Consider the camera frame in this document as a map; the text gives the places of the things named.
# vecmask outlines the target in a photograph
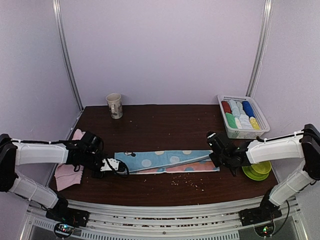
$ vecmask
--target metal frame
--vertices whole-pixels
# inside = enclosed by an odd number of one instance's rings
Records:
[[[63,60],[64,60],[67,74],[68,74],[69,82],[71,85],[71,90],[72,90],[73,96],[75,98],[75,101],[76,101],[76,104],[77,104],[79,110],[82,111],[84,109],[84,107],[83,107],[81,99],[80,99],[79,91],[78,91],[77,84],[75,81],[74,72],[73,72],[72,66],[71,66],[71,61],[70,61],[70,56],[69,56],[69,52],[68,52],[68,48],[67,48],[65,31],[64,31],[64,25],[63,25],[63,21],[62,21],[60,0],[52,0],[52,4],[53,4],[54,17],[55,17],[56,25],[58,28],[59,37],[60,37],[60,43],[61,43],[61,48],[62,48],[62,53],[63,53]]]
[[[256,51],[256,56],[254,60],[254,65],[251,73],[249,86],[246,92],[246,96],[249,96],[251,98],[255,96],[258,80],[262,70],[262,59],[267,49],[267,42],[268,42],[271,18],[272,18],[272,8],[273,8],[273,0],[265,0],[258,48]]]
[[[171,207],[118,206],[69,200],[69,206],[90,212],[87,227],[77,229],[76,236],[80,236],[80,239],[200,240],[252,228],[252,225],[241,225],[238,212],[257,207],[261,200],[262,197],[256,197],[231,202]],[[289,204],[290,216],[295,220],[299,239],[307,240],[305,221],[296,198],[290,198]],[[287,204],[280,208],[283,214],[280,219],[284,219],[288,212]],[[32,226],[50,230],[55,224],[55,221],[45,218],[45,211],[32,202],[26,218],[25,225],[22,226],[21,240],[29,239]]]

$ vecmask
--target cup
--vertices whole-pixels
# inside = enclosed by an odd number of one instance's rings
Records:
[[[108,103],[111,117],[113,119],[120,119],[123,115],[121,94],[111,93],[108,96],[106,96],[105,99]]]

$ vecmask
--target yellow-green plate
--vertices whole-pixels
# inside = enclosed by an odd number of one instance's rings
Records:
[[[243,166],[243,167],[242,167],[242,170],[243,170],[244,174],[245,174],[248,178],[250,178],[250,179],[252,179],[252,180],[255,180],[255,181],[263,181],[263,180],[265,180],[265,179],[269,176],[269,173],[267,173],[267,174],[265,174],[265,175],[263,175],[263,176],[256,176],[256,175],[254,175],[254,174],[251,172],[249,166]]]
[[[271,162],[263,161],[260,163],[252,164],[251,167],[258,174],[268,174],[271,171]]]

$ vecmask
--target white polka dot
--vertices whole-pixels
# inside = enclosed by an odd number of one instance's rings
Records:
[[[147,167],[150,167],[151,166],[151,161],[149,160],[149,159],[144,159],[144,160],[142,160],[142,162],[141,162],[141,165],[143,166],[143,167],[145,167],[145,168],[147,168]]]
[[[178,162],[180,162],[180,158],[179,158],[178,156],[172,156],[172,157],[170,157],[170,163],[176,164],[176,163],[178,163]]]
[[[185,155],[189,155],[189,154],[191,154],[192,153],[192,151],[191,150],[184,150],[184,151],[182,151],[183,152],[183,154],[185,154]]]
[[[165,153],[165,151],[155,151],[154,153],[155,153],[156,155],[162,155],[162,154]]]

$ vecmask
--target green rolled towel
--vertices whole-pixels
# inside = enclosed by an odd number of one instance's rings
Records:
[[[228,112],[225,113],[225,117],[226,117],[226,120],[229,124],[229,127],[233,128],[233,129],[237,129],[235,117],[231,113],[228,113]]]

